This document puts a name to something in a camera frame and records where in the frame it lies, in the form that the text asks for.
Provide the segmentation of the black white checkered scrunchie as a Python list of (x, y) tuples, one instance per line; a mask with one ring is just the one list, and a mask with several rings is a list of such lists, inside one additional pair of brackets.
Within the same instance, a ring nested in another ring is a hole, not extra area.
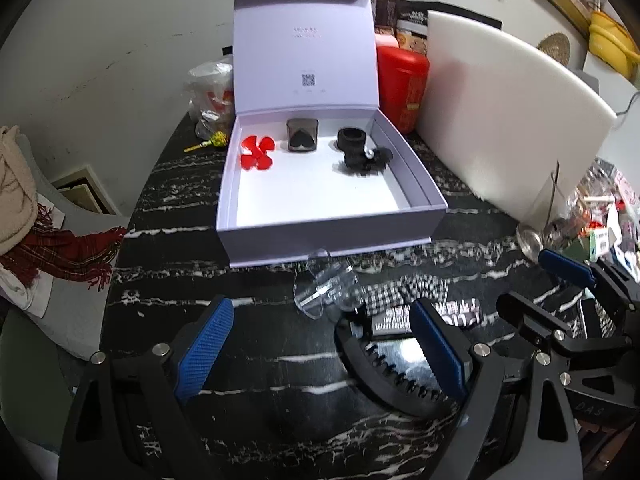
[(364, 286), (359, 293), (361, 304), (369, 316), (408, 307), (420, 298), (442, 302), (447, 296), (448, 282), (426, 274), (406, 275), (393, 281)]

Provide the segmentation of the black comb hair clip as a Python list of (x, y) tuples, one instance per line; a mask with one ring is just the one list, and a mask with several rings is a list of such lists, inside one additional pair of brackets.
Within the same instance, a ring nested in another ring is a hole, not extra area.
[(410, 378), (375, 341), (358, 338), (350, 324), (341, 318), (334, 327), (334, 342), (349, 376), (357, 385), (386, 408), (416, 418), (446, 415), (454, 407), (439, 386), (429, 386)]

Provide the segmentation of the clear plastic hair claw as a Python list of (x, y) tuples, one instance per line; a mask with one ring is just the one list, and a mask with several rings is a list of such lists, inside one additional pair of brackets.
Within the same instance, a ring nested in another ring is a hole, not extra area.
[(317, 321), (324, 311), (354, 312), (364, 303), (362, 287), (352, 265), (329, 258), (310, 260), (307, 270), (293, 285), (295, 307)]

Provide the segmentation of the red hair clip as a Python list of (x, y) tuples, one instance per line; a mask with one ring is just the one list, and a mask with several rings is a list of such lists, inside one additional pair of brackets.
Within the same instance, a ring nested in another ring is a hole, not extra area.
[(244, 170), (268, 170), (272, 165), (270, 152), (276, 149), (276, 144), (270, 136), (258, 139), (257, 136), (247, 136), (241, 142), (240, 163)]

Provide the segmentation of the dark heart hair clip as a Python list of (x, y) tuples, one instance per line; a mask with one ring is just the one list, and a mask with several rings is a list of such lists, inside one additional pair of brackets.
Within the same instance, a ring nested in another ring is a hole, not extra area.
[(317, 149), (319, 122), (314, 118), (291, 118), (286, 122), (288, 150), (310, 153)]

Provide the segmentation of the black hair scrunchie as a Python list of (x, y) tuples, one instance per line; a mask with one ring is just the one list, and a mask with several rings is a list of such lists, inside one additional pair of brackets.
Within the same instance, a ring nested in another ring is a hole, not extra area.
[(347, 168), (363, 171), (367, 167), (369, 157), (366, 155), (367, 133), (359, 128), (341, 128), (337, 133), (337, 148), (344, 154)]

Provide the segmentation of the black lace hair bow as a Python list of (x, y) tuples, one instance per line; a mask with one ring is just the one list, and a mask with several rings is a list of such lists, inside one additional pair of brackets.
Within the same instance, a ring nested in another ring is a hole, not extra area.
[(367, 176), (383, 172), (393, 160), (394, 155), (388, 148), (374, 148), (373, 150), (358, 150), (346, 152), (344, 163), (352, 174)]

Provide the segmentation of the white foam board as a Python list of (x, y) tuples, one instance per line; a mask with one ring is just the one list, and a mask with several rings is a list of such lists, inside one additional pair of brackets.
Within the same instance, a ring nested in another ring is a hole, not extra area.
[(500, 29), (432, 11), (418, 131), (474, 194), (524, 219), (558, 170), (570, 192), (616, 115), (585, 81)]

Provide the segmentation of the red plaid scarf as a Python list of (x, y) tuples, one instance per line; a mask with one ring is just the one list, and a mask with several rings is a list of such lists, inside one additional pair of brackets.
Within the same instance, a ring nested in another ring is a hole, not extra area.
[(112, 260), (126, 234), (122, 226), (78, 236), (57, 229), (47, 208), (38, 206), (34, 226), (16, 247), (1, 257), (2, 266), (25, 286), (39, 271), (71, 282), (86, 282), (98, 290), (111, 281)]

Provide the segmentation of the framed picture on floor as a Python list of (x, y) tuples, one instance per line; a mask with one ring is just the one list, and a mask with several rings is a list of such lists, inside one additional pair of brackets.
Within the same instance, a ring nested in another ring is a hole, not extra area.
[(89, 165), (76, 169), (51, 184), (74, 205), (95, 212), (118, 216), (120, 211), (108, 196)]

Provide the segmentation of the yellow lollipop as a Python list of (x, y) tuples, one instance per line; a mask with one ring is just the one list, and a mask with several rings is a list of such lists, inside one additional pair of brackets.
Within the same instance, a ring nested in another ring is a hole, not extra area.
[(191, 153), (201, 148), (224, 148), (229, 143), (229, 136), (221, 130), (216, 131), (209, 139), (185, 148), (185, 153)]

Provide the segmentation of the lavender gift box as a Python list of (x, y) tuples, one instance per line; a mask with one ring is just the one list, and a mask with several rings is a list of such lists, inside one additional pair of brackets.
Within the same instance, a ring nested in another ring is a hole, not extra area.
[[(261, 266), (427, 243), (446, 200), (378, 107), (371, 0), (234, 0), (235, 124), (216, 231), (232, 266)], [(317, 149), (288, 150), (286, 122), (319, 122)], [(388, 148), (383, 172), (345, 166), (338, 130)], [(247, 136), (273, 138), (268, 170), (241, 168)]]

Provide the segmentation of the woven round ornament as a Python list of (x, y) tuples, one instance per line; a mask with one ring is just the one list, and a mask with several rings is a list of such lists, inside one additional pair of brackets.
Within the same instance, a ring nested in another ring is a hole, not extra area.
[(562, 32), (554, 32), (541, 40), (537, 49), (565, 67), (570, 62), (570, 40)]

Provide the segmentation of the beige knitted scarf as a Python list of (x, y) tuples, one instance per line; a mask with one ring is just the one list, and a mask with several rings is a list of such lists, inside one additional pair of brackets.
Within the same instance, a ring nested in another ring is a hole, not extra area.
[(20, 244), (38, 216), (38, 193), (32, 170), (17, 144), (17, 126), (1, 128), (0, 255)]

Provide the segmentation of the red canister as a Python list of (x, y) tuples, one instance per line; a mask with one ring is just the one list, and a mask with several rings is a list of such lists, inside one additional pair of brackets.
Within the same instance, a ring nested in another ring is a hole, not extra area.
[(430, 62), (426, 56), (401, 49), (395, 37), (375, 35), (380, 110), (406, 136), (418, 122)]

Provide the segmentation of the plastic bag with cup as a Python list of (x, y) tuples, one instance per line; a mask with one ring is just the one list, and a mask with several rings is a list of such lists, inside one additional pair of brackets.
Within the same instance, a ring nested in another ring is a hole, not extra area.
[(189, 70), (186, 92), (196, 136), (213, 146), (226, 146), (235, 121), (233, 56), (227, 54)]

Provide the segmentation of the snack packages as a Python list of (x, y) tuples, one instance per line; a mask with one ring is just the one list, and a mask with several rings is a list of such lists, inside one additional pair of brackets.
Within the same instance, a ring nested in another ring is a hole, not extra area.
[(502, 21), (440, 1), (371, 0), (374, 28), (393, 35), (401, 49), (427, 55), (428, 12), (442, 12), (502, 29)]

